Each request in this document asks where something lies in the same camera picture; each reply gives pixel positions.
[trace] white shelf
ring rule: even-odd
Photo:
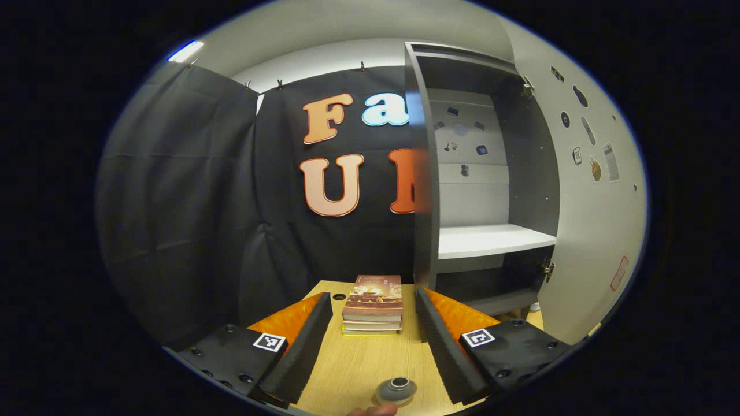
[[[504,254],[555,244],[555,237],[513,224],[440,227],[439,260]]]

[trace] book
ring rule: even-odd
[[[401,329],[401,322],[344,321],[344,329],[351,331],[397,331]]]
[[[388,335],[398,335],[401,331],[352,331],[350,329],[344,329],[342,325],[342,334],[346,337],[383,337]]]
[[[342,309],[345,321],[400,322],[401,276],[359,275]]]

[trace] orange letter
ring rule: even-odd
[[[331,104],[350,105],[352,96],[339,94],[304,105],[303,109],[309,114],[309,134],[303,138],[303,143],[312,144],[329,140],[337,135],[337,129],[329,127],[329,120],[334,120],[334,124],[341,124],[344,120],[344,109],[339,105],[334,105],[327,110]]]
[[[362,155],[344,155],[337,158],[337,165],[342,167],[344,196],[339,201],[326,199],[324,192],[324,171],[329,167],[326,159],[309,159],[300,164],[303,171],[306,203],[311,211],[325,217],[341,217],[354,210],[360,200],[360,165],[365,158]]]
[[[398,149],[390,152],[388,158],[396,164],[396,201],[391,204],[391,212],[409,214],[414,211],[411,188],[414,187],[414,159],[411,149]]]

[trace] red sticker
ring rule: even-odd
[[[616,270],[616,273],[614,274],[614,279],[611,280],[611,291],[616,292],[616,288],[619,287],[619,284],[622,282],[622,278],[625,276],[625,273],[627,271],[627,265],[630,263],[629,260],[627,260],[627,256],[622,256],[622,261],[619,262],[619,268]]]

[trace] letter cutout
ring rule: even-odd
[[[360,200],[360,165],[365,158],[362,155],[344,155],[337,158],[337,165],[342,167],[344,196],[339,201],[326,199],[324,192],[324,171],[329,167],[326,159],[309,159],[300,164],[303,171],[303,184],[306,203],[311,211],[325,217],[341,217],[357,207]]]
[[[344,109],[341,105],[334,105],[329,109],[332,104],[350,105],[352,104],[352,96],[339,94],[303,106],[303,109],[309,114],[309,134],[303,138],[304,144],[329,140],[337,135],[337,129],[329,126],[329,120],[333,120],[334,124],[341,124],[344,120]]]
[[[411,149],[398,149],[390,152],[388,158],[396,164],[396,201],[391,204],[391,212],[409,214],[414,211],[412,188],[414,186],[414,159]]]
[[[376,94],[366,99],[365,105],[373,106],[363,113],[363,121],[369,126],[383,126],[387,123],[393,126],[403,126],[408,123],[406,102],[398,94]]]

